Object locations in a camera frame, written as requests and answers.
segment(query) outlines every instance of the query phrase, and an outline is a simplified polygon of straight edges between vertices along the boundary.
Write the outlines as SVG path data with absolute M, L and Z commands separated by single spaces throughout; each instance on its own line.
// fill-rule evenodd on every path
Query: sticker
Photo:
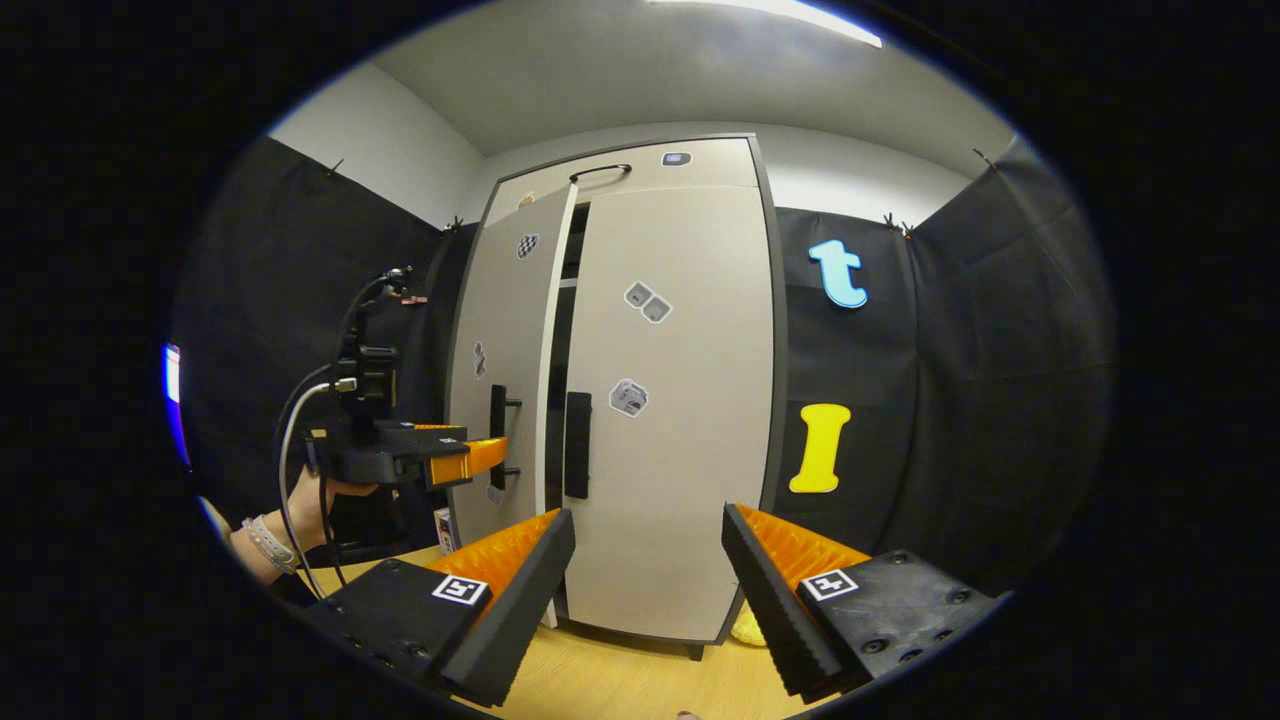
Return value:
M 476 346 L 475 346 L 475 348 L 472 350 L 472 352 L 474 352 L 474 354 L 475 354 L 475 356 L 476 356 L 476 359 L 475 359 L 475 365 L 476 365 L 476 379 L 479 380 L 479 379 L 480 379 L 481 377 L 484 377 L 485 372 L 488 370 L 488 368 L 485 368 L 485 366 L 484 366 L 484 343 L 481 343 L 481 342 L 480 342 L 480 341 L 477 340 L 477 341 L 476 341 Z
M 836 477 L 836 448 L 840 430 L 852 414 L 844 405 L 805 405 L 800 419 L 809 427 L 804 441 L 800 473 L 787 486 L 795 493 L 831 492 L 840 484 Z
M 475 605 L 476 601 L 480 600 L 480 593 L 483 593 L 486 587 L 489 587 L 489 584 L 481 580 L 449 575 L 448 578 L 444 578 L 440 587 L 431 591 L 431 596 L 452 602 L 461 602 L 462 605 Z
M 662 165 L 664 168 L 677 168 L 680 165 L 687 165 L 694 159 L 689 152 L 667 152 L 662 156 Z
M 846 575 L 844 570 L 832 570 L 831 573 L 823 573 L 822 575 L 814 575 L 804 580 L 804 587 L 809 588 L 809 594 L 820 602 L 831 600 L 837 594 L 854 592 L 858 589 L 858 583 Z
M 671 314 L 671 304 L 654 295 L 653 300 L 645 304 L 641 313 L 644 313 L 644 316 L 648 318 L 650 323 L 658 324 L 666 320 L 667 315 Z
M 653 291 L 644 283 L 637 282 L 631 286 L 631 290 L 628 290 L 622 297 L 627 301 L 627 305 L 639 310 L 640 307 L 644 307 L 644 304 L 648 302 L 650 297 L 653 297 Z
M 863 261 L 852 252 L 845 252 L 845 243 L 828 240 L 809 249 L 809 258 L 822 269 L 822 288 L 827 297 L 841 307 L 861 307 L 867 304 L 867 291 L 854 287 L 850 268 L 860 269 Z
M 538 247 L 538 233 L 529 233 L 516 243 L 516 258 L 524 260 Z
M 627 418 L 635 418 L 649 405 L 649 391 L 640 387 L 631 378 L 618 380 L 609 392 L 609 407 L 622 413 Z

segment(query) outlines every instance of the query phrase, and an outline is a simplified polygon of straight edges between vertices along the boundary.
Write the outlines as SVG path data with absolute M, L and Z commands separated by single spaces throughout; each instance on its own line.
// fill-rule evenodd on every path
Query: yellow object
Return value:
M 745 600 L 742 601 L 742 611 L 737 614 L 737 620 L 733 621 L 733 629 L 730 633 L 739 642 L 764 647 L 764 633 L 760 632 L 760 624 L 755 621 L 755 612 L 751 612 L 751 606 Z
M 433 486 L 475 477 L 507 459 L 507 438 L 504 437 L 477 439 L 466 443 L 466 446 L 471 448 L 471 452 L 431 459 Z
M 806 405 L 800 410 L 800 419 L 809 425 L 805 438 L 804 459 L 800 461 L 800 474 L 791 478 L 791 492 L 831 492 L 840 484 L 836 477 L 836 448 L 840 446 L 840 429 L 852 415 L 844 405 Z
M 493 607 L 493 601 L 498 600 L 503 591 L 507 589 L 507 585 L 511 584 L 511 579 L 516 577 L 520 566 L 525 564 L 525 559 L 532 552 L 534 546 L 538 544 L 539 538 L 543 537 L 547 528 L 550 527 L 557 512 L 559 510 L 543 512 L 518 525 L 498 530 L 486 538 L 454 550 L 449 555 L 429 564 L 426 569 L 489 583 L 489 589 L 493 591 L 493 600 L 489 601 L 489 605 L 480 614 L 480 618 L 484 618 L 485 612 L 489 612 L 489 609 Z
M 865 562 L 872 557 L 856 550 L 806 530 L 768 512 L 733 503 L 751 528 L 755 539 L 782 574 L 787 588 L 795 593 L 800 580 Z

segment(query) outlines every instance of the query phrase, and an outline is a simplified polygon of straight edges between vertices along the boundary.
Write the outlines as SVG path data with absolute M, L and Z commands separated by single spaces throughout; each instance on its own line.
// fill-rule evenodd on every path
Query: black door handle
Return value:
M 493 386 L 489 391 L 489 437 L 507 437 L 507 407 L 520 407 L 521 405 L 524 404 L 518 400 L 507 400 L 507 386 Z M 498 462 L 489 469 L 489 484 L 504 491 L 507 489 L 507 475 L 518 474 L 520 468 L 507 468 L 506 462 Z
M 586 500 L 591 456 L 591 393 L 564 396 L 564 495 Z
M 599 170 L 622 170 L 622 174 L 627 174 L 631 172 L 631 165 L 626 163 L 618 163 L 617 165 L 602 165 L 599 168 L 591 168 L 590 170 L 573 173 L 572 176 L 568 177 L 568 182 L 577 182 L 577 178 L 585 176 L 586 173 L 595 173 Z

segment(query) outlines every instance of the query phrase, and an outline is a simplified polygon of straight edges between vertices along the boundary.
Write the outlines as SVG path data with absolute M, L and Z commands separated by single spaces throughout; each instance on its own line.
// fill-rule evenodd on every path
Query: cabinet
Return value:
M 572 509 L 568 619 L 724 638 L 737 580 L 723 503 L 772 506 L 781 441 L 781 268 L 759 178 L 754 138 L 732 136 L 613 149 L 494 188 L 448 416 L 476 437 L 502 425 L 506 489 L 494 502 L 480 477 L 451 506 L 463 544 Z M 495 386 L 518 405 L 494 406 Z

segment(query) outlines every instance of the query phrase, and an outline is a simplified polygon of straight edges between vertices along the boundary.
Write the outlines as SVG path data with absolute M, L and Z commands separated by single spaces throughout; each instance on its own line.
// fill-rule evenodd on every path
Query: checkered sticker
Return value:
M 449 575 L 448 578 L 444 578 L 440 587 L 431 592 L 431 596 L 440 600 L 461 602 L 462 605 L 475 605 L 476 601 L 480 600 L 480 593 L 483 593 L 486 587 L 489 587 L 489 584 L 480 580 Z
M 809 588 L 809 594 L 820 602 L 858 589 L 858 583 L 850 579 L 844 570 L 832 570 L 804 580 L 804 587 Z
M 526 234 L 520 238 L 518 243 L 516 243 L 516 258 L 520 258 L 521 260 L 529 258 L 529 254 L 532 252 L 535 247 L 538 247 L 538 233 Z

